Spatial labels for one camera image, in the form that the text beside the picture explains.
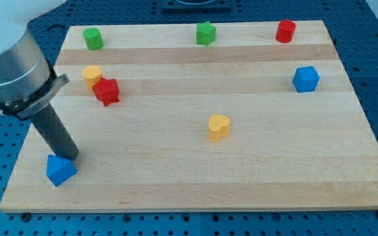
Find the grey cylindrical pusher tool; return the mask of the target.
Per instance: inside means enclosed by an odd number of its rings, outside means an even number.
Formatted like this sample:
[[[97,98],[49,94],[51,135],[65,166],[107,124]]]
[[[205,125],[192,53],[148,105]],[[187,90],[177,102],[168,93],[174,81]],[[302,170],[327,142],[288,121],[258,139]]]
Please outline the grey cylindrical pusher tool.
[[[76,159],[79,149],[50,104],[30,116],[30,121],[56,156]]]

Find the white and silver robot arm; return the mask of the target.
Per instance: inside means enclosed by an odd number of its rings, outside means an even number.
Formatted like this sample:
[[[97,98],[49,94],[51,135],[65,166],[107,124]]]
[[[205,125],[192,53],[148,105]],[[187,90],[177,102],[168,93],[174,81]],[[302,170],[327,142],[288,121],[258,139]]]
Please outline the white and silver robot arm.
[[[0,111],[30,120],[57,156],[73,161],[78,147],[51,106],[68,76],[54,72],[28,30],[29,21],[64,2],[0,0]]]

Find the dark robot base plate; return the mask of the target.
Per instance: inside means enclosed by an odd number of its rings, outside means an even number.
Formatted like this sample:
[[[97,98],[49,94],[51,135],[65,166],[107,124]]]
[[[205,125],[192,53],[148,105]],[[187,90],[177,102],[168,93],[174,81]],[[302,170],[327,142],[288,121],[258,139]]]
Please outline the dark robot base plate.
[[[232,0],[161,0],[162,11],[230,10]]]

